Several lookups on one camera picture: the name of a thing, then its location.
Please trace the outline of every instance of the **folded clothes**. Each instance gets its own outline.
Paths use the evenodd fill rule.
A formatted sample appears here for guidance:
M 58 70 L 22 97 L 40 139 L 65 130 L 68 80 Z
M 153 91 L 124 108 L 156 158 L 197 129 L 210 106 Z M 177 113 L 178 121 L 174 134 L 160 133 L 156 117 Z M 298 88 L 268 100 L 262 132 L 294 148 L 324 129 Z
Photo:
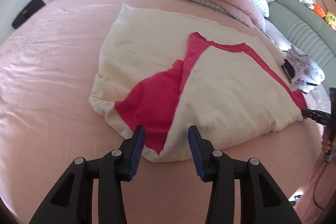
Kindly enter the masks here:
M 288 50 L 282 69 L 291 81 L 292 88 L 305 93 L 325 79 L 323 70 L 307 54 L 294 45 Z

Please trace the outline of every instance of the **hand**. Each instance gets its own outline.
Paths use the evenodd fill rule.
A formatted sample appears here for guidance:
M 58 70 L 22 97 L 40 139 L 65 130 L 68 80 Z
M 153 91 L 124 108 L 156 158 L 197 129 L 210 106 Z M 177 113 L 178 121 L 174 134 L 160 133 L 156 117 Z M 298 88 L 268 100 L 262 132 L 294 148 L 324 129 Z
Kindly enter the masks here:
M 336 138 L 334 139 L 332 145 L 336 145 Z M 328 139 L 326 129 L 324 128 L 324 132 L 323 132 L 323 136 L 322 136 L 322 151 L 324 153 L 326 153 L 330 149 L 331 149 L 330 140 Z

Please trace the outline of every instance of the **pink rug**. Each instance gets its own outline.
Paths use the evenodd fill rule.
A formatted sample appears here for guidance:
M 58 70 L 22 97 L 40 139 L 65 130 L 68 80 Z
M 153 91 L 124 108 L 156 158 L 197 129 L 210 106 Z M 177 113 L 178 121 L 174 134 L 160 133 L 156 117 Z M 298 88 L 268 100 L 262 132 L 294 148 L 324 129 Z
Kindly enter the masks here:
M 302 224 L 313 224 L 322 214 L 322 210 L 315 205 L 313 200 L 315 185 L 315 201 L 320 207 L 325 208 L 336 190 L 336 155 L 334 160 L 327 163 L 326 166 L 323 153 L 321 153 L 311 175 L 303 186 L 304 194 L 295 207 Z

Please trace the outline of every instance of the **padded headboard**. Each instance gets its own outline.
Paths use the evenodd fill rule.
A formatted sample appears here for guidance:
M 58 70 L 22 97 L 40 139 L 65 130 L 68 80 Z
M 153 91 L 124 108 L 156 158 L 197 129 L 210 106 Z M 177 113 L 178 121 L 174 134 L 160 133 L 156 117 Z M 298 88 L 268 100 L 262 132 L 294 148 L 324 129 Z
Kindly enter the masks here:
M 322 68 L 329 94 L 329 87 L 336 87 L 336 32 L 298 0 L 274 0 L 268 6 L 267 20 Z

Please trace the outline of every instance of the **orange plush toy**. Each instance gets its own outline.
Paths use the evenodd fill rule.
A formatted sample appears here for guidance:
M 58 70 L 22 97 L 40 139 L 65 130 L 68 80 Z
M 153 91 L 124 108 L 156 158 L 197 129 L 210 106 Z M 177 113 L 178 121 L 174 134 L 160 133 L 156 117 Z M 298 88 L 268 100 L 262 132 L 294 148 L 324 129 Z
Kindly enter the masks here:
M 315 5 L 313 11 L 314 11 L 315 13 L 317 13 L 317 15 L 318 15 L 319 17 L 322 17 L 322 18 L 324 18 L 325 15 L 326 15 L 326 12 L 325 12 L 325 11 L 322 9 L 322 7 L 319 6 L 319 5 Z

